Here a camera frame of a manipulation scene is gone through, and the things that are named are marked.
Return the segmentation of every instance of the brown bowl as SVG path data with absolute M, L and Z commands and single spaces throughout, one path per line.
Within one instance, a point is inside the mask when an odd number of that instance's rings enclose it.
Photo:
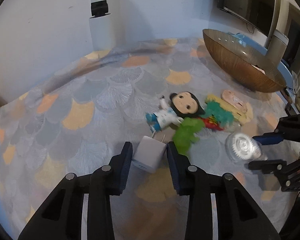
M 204 29 L 207 50 L 217 64 L 245 87 L 272 93 L 286 87 L 286 82 L 276 66 L 255 48 L 228 33 Z M 265 71 L 263 74 L 254 66 Z

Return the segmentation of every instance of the bed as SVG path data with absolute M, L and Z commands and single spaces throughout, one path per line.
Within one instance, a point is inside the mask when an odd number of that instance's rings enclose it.
M 1 224 L 17 239 L 67 173 L 92 173 L 119 154 L 125 141 L 135 150 L 144 135 L 151 135 L 145 113 L 158 109 L 161 96 L 190 91 L 204 106 L 208 94 L 220 96 L 225 89 L 252 106 L 251 129 L 256 132 L 273 131 L 286 115 L 276 93 L 242 87 L 218 67 L 198 38 L 145 41 L 93 52 L 57 71 L 0 108 Z M 233 173 L 280 231 L 296 193 L 281 192 L 273 176 L 232 163 L 225 152 L 228 135 L 203 129 L 190 149 L 190 162 L 207 173 Z M 290 163 L 298 158 L 298 147 L 283 141 L 263 150 L 269 158 Z M 184 238 L 188 198 L 176 195 L 165 159 L 155 174 L 131 166 L 126 190 L 111 197 L 111 204 L 116 239 Z M 214 197 L 212 207 L 216 239 Z

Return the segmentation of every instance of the doll hair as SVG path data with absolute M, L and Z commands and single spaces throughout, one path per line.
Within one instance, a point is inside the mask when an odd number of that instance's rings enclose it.
M 200 106 L 199 100 L 195 97 L 194 94 L 188 92 L 191 97 L 197 102 L 198 104 L 198 110 L 194 113 L 194 114 L 183 114 L 181 113 L 176 106 L 173 104 L 172 99 L 177 95 L 177 93 L 172 93 L 170 94 L 170 100 L 171 100 L 171 108 L 173 109 L 173 111 L 177 114 L 177 116 L 185 118 L 185 117 L 190 117 L 190 118 L 197 118 L 200 115 L 204 115 L 205 111 L 202 109 L 202 107 Z

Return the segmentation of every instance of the screw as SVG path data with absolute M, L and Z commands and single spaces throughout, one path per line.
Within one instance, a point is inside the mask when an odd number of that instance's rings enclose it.
M 197 171 L 197 167 L 196 167 L 196 166 L 193 166 L 193 165 L 190 165 L 190 166 L 188 167 L 188 171 L 195 172 L 195 171 Z
M 102 168 L 101 168 L 103 171 L 109 171 L 109 170 L 111 170 L 111 166 L 110 165 L 104 165 L 104 166 L 102 166 Z
M 67 175 L 66 175 L 66 179 L 68 179 L 68 180 L 71 180 L 71 179 L 73 179 L 74 178 L 74 174 L 73 173 L 68 173 Z
M 233 175 L 231 173 L 226 173 L 225 174 L 225 179 L 226 180 L 232 180 L 233 179 Z

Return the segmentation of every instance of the green fluffy toy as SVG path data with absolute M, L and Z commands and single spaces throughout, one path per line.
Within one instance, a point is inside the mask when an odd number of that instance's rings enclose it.
M 224 110 L 220 104 L 215 101 L 210 101 L 207 103 L 205 112 L 206 113 L 202 117 L 208 118 L 213 115 L 220 124 L 220 127 L 224 127 L 226 124 L 231 125 L 234 121 L 232 113 Z
M 191 143 L 199 141 L 199 138 L 195 137 L 194 134 L 201 131 L 203 127 L 205 125 L 201 119 L 189 117 L 184 119 L 172 138 L 179 154 L 187 156 Z

